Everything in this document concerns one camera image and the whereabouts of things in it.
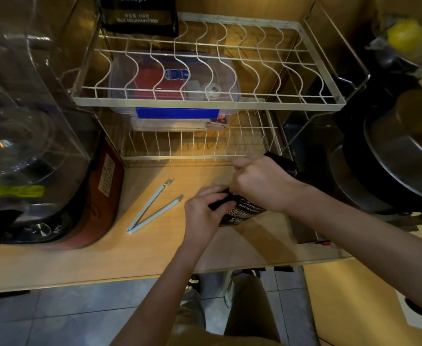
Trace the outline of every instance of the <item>yellow fruit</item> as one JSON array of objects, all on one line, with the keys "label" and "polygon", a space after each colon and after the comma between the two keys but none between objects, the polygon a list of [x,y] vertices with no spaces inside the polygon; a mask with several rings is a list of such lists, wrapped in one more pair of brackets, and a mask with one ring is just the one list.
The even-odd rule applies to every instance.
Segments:
[{"label": "yellow fruit", "polygon": [[422,47],[422,26],[415,19],[401,19],[387,30],[387,42],[400,52]]}]

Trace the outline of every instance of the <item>wire rack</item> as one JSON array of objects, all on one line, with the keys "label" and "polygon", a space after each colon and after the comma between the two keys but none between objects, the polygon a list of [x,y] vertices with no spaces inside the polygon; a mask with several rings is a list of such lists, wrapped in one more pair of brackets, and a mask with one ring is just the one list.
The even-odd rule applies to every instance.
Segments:
[{"label": "wire rack", "polygon": [[241,110],[228,116],[226,128],[188,132],[131,131],[126,115],[109,110],[99,118],[124,161],[228,160],[266,151],[282,154],[279,132],[268,111]]},{"label": "wire rack", "polygon": [[[106,34],[97,28],[88,47],[87,63],[79,70],[72,89],[78,105],[110,107],[165,107],[219,109],[277,109],[338,111],[345,100],[326,69],[322,57],[299,22],[179,13],[180,34],[177,38],[146,35]],[[116,87],[110,85],[117,58],[124,56],[132,65],[129,75]],[[175,89],[159,89],[168,68],[167,57],[189,75]],[[157,62],[162,76],[151,88],[135,85],[143,60]],[[200,89],[187,84],[195,79],[187,64],[203,64],[209,81]],[[226,90],[208,94],[216,82],[216,71],[208,65],[217,60],[230,72]],[[296,92],[284,92],[283,78],[296,81]],[[312,78],[320,78],[316,94],[305,94]],[[170,93],[175,98],[162,98]],[[139,98],[148,94],[148,99]]]}]

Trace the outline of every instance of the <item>upper rack shelf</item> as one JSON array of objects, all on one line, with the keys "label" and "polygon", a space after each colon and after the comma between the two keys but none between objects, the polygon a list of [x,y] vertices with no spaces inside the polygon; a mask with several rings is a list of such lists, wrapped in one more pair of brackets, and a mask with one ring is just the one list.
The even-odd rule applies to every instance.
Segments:
[{"label": "upper rack shelf", "polygon": [[[316,46],[299,22],[193,13],[179,19],[174,39],[97,27],[71,92],[75,103],[233,111],[338,111],[346,104],[307,21]],[[314,92],[307,90],[313,80],[320,81]]]}]

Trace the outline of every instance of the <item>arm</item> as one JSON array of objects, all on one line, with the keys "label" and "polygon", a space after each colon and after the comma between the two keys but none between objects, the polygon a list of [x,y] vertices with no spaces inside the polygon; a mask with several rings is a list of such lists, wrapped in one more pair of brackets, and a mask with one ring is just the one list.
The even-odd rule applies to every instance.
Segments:
[{"label": "arm", "polygon": [[216,234],[220,220],[235,206],[235,202],[227,202],[215,211],[208,208],[208,204],[222,200],[228,195],[218,193],[226,188],[227,186],[218,185],[205,187],[187,200],[186,230],[182,244],[110,346],[166,344],[187,282]]},{"label": "arm", "polygon": [[295,180],[272,159],[237,158],[230,191],[305,223],[422,307],[422,239]]}]

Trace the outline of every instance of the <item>forearm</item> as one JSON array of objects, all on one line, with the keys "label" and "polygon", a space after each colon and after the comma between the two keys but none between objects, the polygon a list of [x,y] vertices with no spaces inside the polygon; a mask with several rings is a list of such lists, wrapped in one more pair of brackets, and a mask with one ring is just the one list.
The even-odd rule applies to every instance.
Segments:
[{"label": "forearm", "polygon": [[331,239],[422,307],[422,239],[311,188],[289,215]]},{"label": "forearm", "polygon": [[157,346],[168,341],[187,281],[201,257],[181,245],[144,301],[110,346]]}]

